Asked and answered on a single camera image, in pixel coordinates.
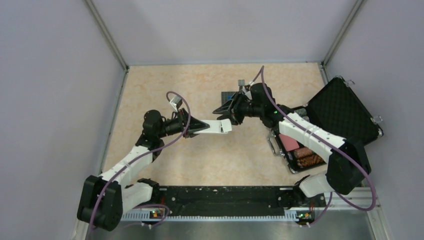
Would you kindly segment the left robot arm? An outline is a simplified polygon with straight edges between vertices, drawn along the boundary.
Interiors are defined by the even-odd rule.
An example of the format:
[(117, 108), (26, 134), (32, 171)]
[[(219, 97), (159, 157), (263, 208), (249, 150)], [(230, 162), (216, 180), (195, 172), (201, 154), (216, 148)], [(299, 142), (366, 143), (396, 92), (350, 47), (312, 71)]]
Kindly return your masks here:
[(122, 216), (145, 203), (154, 207), (160, 202), (158, 183), (146, 178), (132, 181), (145, 167), (153, 163), (167, 147), (163, 138), (177, 134), (192, 138), (211, 124), (190, 116), (182, 108), (167, 119), (158, 110), (149, 110), (143, 117), (142, 133), (130, 152), (108, 171), (90, 175), (84, 181), (77, 210), (77, 219), (92, 227), (114, 230)]

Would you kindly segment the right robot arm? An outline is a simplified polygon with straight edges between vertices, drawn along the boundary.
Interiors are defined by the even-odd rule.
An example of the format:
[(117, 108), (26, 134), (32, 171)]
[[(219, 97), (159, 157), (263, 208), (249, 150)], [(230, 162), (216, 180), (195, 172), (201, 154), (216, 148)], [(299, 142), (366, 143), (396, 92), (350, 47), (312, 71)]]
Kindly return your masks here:
[(259, 118), (265, 127), (278, 129), (324, 160), (326, 170), (295, 184), (293, 200), (299, 206), (307, 206), (323, 193), (347, 195), (370, 178), (368, 156), (360, 139), (339, 136), (306, 121), (293, 109), (277, 104), (266, 84), (255, 83), (247, 92), (239, 90), (213, 113), (220, 120), (229, 119), (232, 125), (240, 125), (246, 117)]

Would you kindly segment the white remote control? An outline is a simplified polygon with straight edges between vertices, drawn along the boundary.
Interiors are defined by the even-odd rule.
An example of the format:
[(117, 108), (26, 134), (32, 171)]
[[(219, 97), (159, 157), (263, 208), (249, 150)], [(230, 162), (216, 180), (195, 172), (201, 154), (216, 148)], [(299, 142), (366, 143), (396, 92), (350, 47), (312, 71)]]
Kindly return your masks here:
[(232, 131), (232, 123), (229, 119), (222, 120), (201, 120), (208, 127), (195, 131), (194, 134), (227, 134)]

